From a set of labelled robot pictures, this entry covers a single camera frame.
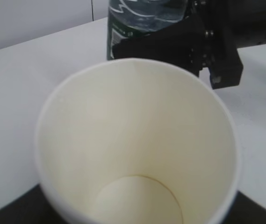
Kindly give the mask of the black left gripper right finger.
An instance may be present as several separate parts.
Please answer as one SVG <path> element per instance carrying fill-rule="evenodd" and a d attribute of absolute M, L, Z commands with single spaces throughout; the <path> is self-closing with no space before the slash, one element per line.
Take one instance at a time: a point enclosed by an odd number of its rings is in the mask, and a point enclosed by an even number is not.
<path fill-rule="evenodd" d="M 239 191 L 222 224 L 266 224 L 266 209 Z"/>

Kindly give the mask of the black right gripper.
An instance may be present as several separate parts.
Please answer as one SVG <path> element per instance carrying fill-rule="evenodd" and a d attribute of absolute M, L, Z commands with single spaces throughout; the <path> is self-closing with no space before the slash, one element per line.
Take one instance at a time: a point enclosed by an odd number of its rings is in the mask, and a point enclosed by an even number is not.
<path fill-rule="evenodd" d="M 112 47 L 115 59 L 142 58 L 196 76 L 207 67 L 213 89 L 238 86 L 244 66 L 238 49 L 266 44 L 266 0 L 191 0 L 193 15 Z"/>

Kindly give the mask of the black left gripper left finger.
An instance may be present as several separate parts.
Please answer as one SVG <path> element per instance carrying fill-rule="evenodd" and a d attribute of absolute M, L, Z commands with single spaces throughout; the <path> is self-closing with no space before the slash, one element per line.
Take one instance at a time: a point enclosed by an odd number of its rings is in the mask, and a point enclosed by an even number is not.
<path fill-rule="evenodd" d="M 52 224 L 53 209 L 40 186 L 0 209 L 0 224 Z"/>

